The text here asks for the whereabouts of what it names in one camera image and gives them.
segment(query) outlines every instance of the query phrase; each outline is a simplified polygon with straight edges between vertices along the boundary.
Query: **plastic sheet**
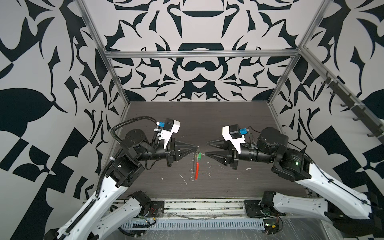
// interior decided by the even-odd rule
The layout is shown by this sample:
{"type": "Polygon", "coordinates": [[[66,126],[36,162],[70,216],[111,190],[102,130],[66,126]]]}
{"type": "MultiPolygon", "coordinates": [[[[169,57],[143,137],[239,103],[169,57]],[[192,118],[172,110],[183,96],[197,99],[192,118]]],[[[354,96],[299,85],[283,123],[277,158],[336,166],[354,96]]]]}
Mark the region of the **plastic sheet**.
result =
{"type": "MultiPolygon", "coordinates": [[[[338,240],[341,234],[331,224],[323,223],[317,218],[283,217],[283,228],[275,235],[267,235],[260,230],[149,230],[142,240],[338,240]]],[[[118,230],[107,237],[107,240],[129,240],[118,230]]]]}

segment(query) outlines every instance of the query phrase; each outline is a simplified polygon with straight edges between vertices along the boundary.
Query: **black cylindrical actuator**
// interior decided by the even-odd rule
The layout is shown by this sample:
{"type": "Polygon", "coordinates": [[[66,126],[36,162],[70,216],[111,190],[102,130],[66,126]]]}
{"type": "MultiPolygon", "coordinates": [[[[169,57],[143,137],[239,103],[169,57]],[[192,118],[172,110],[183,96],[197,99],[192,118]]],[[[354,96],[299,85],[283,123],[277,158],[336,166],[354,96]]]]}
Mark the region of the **black cylindrical actuator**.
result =
{"type": "Polygon", "coordinates": [[[252,162],[273,162],[275,156],[263,153],[259,149],[249,149],[245,144],[240,145],[239,160],[246,160],[252,162]]]}

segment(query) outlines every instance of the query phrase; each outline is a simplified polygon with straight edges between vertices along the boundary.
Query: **floral pattern backdrop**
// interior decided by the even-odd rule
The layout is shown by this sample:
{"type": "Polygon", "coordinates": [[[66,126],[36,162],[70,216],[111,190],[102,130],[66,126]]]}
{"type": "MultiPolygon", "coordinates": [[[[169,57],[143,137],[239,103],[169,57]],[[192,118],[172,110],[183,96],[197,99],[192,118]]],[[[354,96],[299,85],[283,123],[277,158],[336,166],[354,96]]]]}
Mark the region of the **floral pattern backdrop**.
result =
{"type": "MultiPolygon", "coordinates": [[[[381,119],[383,19],[383,1],[335,0],[307,46],[381,119]]],[[[326,172],[360,192],[373,192],[384,205],[384,145],[367,137],[365,125],[352,120],[352,111],[321,82],[301,58],[273,103],[283,130],[326,172]]]]}
{"type": "Polygon", "coordinates": [[[73,0],[0,3],[1,239],[38,239],[81,207],[124,103],[73,0]]]}
{"type": "MultiPolygon", "coordinates": [[[[107,51],[296,49],[321,0],[86,0],[107,51]]],[[[130,101],[268,100],[289,57],[114,59],[130,101]]]]}

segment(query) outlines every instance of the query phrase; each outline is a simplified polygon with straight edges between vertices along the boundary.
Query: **white debris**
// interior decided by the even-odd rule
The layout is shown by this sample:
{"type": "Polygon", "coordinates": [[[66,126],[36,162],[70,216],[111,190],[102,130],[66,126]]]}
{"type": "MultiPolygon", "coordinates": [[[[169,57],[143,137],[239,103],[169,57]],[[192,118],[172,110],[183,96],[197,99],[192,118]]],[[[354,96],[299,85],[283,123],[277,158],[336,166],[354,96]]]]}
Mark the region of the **white debris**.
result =
{"type": "MultiPolygon", "coordinates": [[[[184,180],[183,176],[181,176],[181,174],[179,174],[180,177],[184,180]]],[[[188,186],[187,182],[184,180],[185,184],[188,186]]]]}

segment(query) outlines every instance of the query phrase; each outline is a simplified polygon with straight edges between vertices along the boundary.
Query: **cable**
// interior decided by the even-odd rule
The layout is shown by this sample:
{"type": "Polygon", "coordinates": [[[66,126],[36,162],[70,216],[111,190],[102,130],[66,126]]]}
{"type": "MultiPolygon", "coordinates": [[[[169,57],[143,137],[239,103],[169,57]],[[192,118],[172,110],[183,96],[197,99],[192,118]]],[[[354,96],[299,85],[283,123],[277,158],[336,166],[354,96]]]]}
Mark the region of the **cable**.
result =
{"type": "MultiPolygon", "coordinates": [[[[114,159],[116,159],[120,153],[121,153],[122,149],[120,149],[116,155],[114,156],[114,159]]],[[[97,187],[96,187],[96,191],[95,191],[95,198],[98,198],[99,197],[99,194],[100,194],[100,191],[101,191],[101,185],[103,183],[103,179],[105,177],[105,174],[107,173],[107,170],[109,169],[109,167],[113,164],[113,160],[110,160],[110,162],[107,164],[107,166],[105,166],[104,170],[102,171],[102,173],[100,174],[100,177],[99,177],[99,180],[98,180],[98,184],[97,184],[97,187]]],[[[78,217],[71,223],[71,225],[69,225],[69,227],[65,230],[65,232],[67,233],[67,235],[71,232],[71,230],[76,226],[76,224],[85,216],[85,214],[91,209],[91,207],[95,204],[96,202],[96,199],[93,199],[89,204],[88,206],[80,213],[80,215],[78,215],[78,217]]],[[[63,240],[67,235],[64,235],[62,234],[59,238],[59,240],[63,240]]]]}
{"type": "MultiPolygon", "coordinates": [[[[111,205],[111,207],[109,208],[110,212],[113,212],[114,209],[118,209],[117,206],[115,205],[111,205]]],[[[138,235],[137,233],[129,233],[129,232],[126,232],[124,229],[122,229],[121,227],[118,227],[118,230],[126,235],[126,236],[129,236],[129,237],[141,237],[144,235],[145,232],[142,232],[141,235],[138,235]]]]}
{"type": "Polygon", "coordinates": [[[125,199],[124,199],[124,203],[125,203],[125,201],[127,200],[127,198],[129,198],[129,197],[131,197],[132,196],[132,194],[129,194],[125,199]]]}
{"type": "Polygon", "coordinates": [[[133,123],[133,122],[136,122],[136,121],[139,121],[139,120],[150,120],[152,122],[154,122],[155,124],[157,124],[157,121],[156,119],[154,118],[151,118],[151,117],[148,117],[148,116],[141,116],[141,117],[136,117],[136,118],[132,118],[132,119],[129,119],[127,121],[124,121],[124,122],[121,122],[119,124],[117,124],[116,126],[114,126],[112,129],[111,129],[111,135],[114,139],[116,139],[116,141],[118,143],[121,143],[121,138],[119,138],[119,136],[116,135],[115,131],[125,125],[128,125],[130,123],[133,123]]]}
{"type": "Polygon", "coordinates": [[[132,228],[147,228],[147,227],[150,227],[150,226],[153,226],[156,224],[156,219],[153,218],[154,222],[153,223],[150,223],[150,224],[147,224],[147,225],[140,225],[140,224],[132,224],[132,228]]]}
{"type": "Polygon", "coordinates": [[[284,223],[283,223],[283,220],[282,220],[282,218],[281,218],[281,217],[279,217],[279,215],[277,215],[277,217],[278,217],[278,219],[280,219],[280,220],[281,220],[281,228],[278,230],[278,232],[280,232],[280,231],[283,229],[283,227],[284,227],[284,223]]]}
{"type": "Polygon", "coordinates": [[[152,142],[151,142],[151,146],[152,146],[153,148],[155,148],[155,142],[156,142],[156,139],[157,139],[157,133],[158,133],[158,130],[156,130],[155,133],[153,134],[153,138],[152,138],[152,142]]]}
{"type": "Polygon", "coordinates": [[[320,167],[317,165],[317,163],[313,160],[313,158],[311,158],[305,151],[303,151],[302,149],[300,149],[298,146],[288,142],[290,145],[294,146],[295,148],[299,149],[301,152],[303,152],[305,155],[307,155],[313,162],[313,164],[317,167],[317,169],[323,174],[323,176],[328,180],[328,183],[333,183],[334,185],[338,186],[339,188],[341,188],[342,190],[346,191],[347,193],[351,194],[354,198],[358,199],[362,204],[367,204],[368,206],[372,206],[371,204],[369,204],[366,200],[363,200],[363,199],[360,199],[358,198],[357,196],[353,195],[351,192],[349,192],[348,190],[346,190],[345,188],[343,188],[342,186],[339,186],[338,184],[336,184],[334,182],[333,179],[329,179],[325,174],[324,172],[320,169],[320,167]]]}
{"type": "Polygon", "coordinates": [[[249,126],[252,130],[254,130],[255,132],[258,132],[258,133],[261,133],[261,132],[259,132],[259,131],[256,131],[255,129],[253,129],[253,127],[251,127],[251,126],[249,126]]]}
{"type": "Polygon", "coordinates": [[[152,165],[151,165],[150,168],[147,167],[148,162],[147,162],[147,160],[145,160],[145,169],[150,170],[150,169],[153,167],[153,165],[155,165],[155,163],[156,163],[157,161],[159,161],[159,160],[161,160],[161,159],[156,159],[156,160],[152,163],[152,165]]]}

